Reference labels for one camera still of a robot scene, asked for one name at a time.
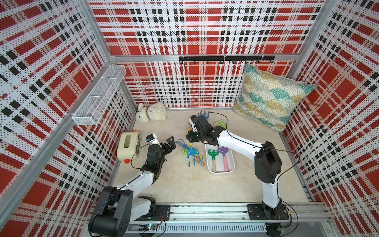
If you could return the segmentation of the dark green rake wooden handle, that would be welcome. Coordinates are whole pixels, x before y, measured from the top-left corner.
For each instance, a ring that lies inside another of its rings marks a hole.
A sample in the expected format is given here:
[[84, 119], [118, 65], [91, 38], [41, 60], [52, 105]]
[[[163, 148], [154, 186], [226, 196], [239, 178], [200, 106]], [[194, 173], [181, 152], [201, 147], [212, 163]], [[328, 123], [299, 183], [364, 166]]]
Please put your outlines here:
[[218, 156], [218, 154], [219, 154], [219, 151], [218, 150], [211, 150], [211, 149], [209, 149], [208, 150], [208, 154], [211, 156], [211, 158], [212, 158], [212, 171], [214, 172], [214, 173], [216, 173], [217, 172], [217, 169], [216, 169], [216, 157]]

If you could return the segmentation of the purple rake pink handle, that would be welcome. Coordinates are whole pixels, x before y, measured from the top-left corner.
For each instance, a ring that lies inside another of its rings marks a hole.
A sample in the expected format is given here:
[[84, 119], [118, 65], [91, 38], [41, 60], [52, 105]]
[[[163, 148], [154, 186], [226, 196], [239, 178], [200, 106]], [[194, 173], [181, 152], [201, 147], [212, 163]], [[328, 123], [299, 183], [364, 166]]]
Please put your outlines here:
[[225, 172], [229, 172], [229, 165], [228, 165], [228, 161], [227, 161], [227, 157], [226, 157], [226, 154], [229, 151], [229, 148], [218, 146], [218, 151], [219, 151], [219, 153], [221, 153], [223, 155]]

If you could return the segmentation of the white plastic storage box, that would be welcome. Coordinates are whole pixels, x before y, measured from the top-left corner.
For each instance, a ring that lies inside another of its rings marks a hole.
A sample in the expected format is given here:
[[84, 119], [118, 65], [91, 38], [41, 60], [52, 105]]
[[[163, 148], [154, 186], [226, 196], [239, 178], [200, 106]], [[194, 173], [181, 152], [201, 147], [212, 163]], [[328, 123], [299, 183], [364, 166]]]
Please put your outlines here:
[[211, 150], [218, 150], [218, 146], [213, 146], [213, 145], [209, 145], [209, 144], [206, 144], [205, 145], [205, 156], [204, 158], [206, 159], [206, 162], [207, 162], [207, 168], [209, 170], [209, 172], [211, 174], [228, 174], [228, 173], [231, 173], [234, 171], [235, 169], [235, 159], [234, 159], [234, 155], [233, 155], [233, 152], [231, 149], [229, 149], [229, 151], [227, 152], [226, 154], [226, 157], [227, 157], [227, 161], [228, 161], [228, 165], [229, 165], [229, 172], [225, 172], [225, 169], [224, 169], [224, 162], [223, 162], [223, 155], [221, 153], [218, 154], [218, 156], [216, 157], [216, 169], [217, 169], [217, 172], [214, 173], [212, 171], [212, 158], [211, 156], [208, 154], [208, 150], [211, 149]]

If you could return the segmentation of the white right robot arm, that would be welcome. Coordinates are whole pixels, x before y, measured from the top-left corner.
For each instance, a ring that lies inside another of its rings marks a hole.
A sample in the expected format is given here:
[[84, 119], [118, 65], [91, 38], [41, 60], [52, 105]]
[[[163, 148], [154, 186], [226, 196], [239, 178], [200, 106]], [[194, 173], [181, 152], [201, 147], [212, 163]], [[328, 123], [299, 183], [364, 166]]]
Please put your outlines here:
[[229, 132], [227, 128], [213, 127], [203, 116], [191, 116], [189, 124], [192, 127], [186, 135], [189, 142], [226, 147], [253, 161], [255, 176], [263, 184], [263, 207], [274, 210], [280, 206], [278, 180], [282, 161], [272, 143], [253, 142]]

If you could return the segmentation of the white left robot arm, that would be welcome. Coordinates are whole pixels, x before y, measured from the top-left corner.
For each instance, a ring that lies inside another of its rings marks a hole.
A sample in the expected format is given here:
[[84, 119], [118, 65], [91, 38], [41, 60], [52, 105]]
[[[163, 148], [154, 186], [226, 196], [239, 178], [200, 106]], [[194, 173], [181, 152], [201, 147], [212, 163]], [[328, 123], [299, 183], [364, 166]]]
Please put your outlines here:
[[91, 215], [88, 232], [92, 237], [122, 237], [130, 222], [156, 214], [156, 200], [140, 193], [160, 176], [166, 155], [176, 149], [174, 137], [158, 142], [156, 135], [147, 136], [147, 159], [139, 172], [117, 187], [106, 186]]

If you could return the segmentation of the cream toy radio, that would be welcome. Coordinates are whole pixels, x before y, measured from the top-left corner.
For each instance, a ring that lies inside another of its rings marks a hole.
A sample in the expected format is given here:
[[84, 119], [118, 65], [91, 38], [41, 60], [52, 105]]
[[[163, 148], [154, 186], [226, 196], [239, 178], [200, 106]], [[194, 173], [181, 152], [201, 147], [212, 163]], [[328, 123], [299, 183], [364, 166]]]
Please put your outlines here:
[[123, 132], [120, 135], [116, 156], [119, 161], [139, 158], [139, 149], [141, 146], [141, 134], [139, 131]]

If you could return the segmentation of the white plush dog toy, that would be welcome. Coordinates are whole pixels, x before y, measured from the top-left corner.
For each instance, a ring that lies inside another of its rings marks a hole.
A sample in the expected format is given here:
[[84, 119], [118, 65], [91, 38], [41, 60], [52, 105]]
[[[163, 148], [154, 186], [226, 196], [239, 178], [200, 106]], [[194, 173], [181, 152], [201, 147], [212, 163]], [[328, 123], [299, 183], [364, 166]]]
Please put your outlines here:
[[136, 120], [141, 123], [147, 123], [150, 120], [166, 120], [167, 112], [165, 105], [162, 102], [145, 107], [140, 103], [137, 107]]

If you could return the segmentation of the teal yellow patterned pillow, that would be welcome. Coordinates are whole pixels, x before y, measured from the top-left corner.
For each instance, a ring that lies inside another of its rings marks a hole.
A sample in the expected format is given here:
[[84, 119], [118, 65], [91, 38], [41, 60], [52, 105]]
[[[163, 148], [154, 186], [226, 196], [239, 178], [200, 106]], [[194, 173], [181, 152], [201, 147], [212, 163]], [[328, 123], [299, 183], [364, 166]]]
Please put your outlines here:
[[314, 84], [276, 76], [246, 64], [242, 91], [233, 111], [282, 133], [297, 106], [316, 89]]

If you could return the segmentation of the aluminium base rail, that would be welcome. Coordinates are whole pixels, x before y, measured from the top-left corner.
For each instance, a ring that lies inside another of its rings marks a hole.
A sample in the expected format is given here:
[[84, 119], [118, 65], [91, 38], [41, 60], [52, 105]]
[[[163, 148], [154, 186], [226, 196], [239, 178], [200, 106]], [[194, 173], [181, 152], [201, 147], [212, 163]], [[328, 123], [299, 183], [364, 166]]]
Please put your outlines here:
[[282, 202], [275, 213], [261, 203], [134, 203], [99, 205], [88, 230], [95, 236], [124, 237], [139, 234], [264, 233], [268, 237], [334, 237], [330, 215], [319, 202]]

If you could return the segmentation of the black wall hook rail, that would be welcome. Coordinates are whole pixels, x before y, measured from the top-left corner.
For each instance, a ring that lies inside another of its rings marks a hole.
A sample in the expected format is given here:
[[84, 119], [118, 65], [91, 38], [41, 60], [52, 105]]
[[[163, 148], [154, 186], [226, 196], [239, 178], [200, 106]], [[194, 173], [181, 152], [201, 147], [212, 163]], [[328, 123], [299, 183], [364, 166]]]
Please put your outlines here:
[[275, 60], [274, 55], [253, 55], [253, 56], [179, 56], [180, 62], [224, 62], [224, 61], [269, 61]]

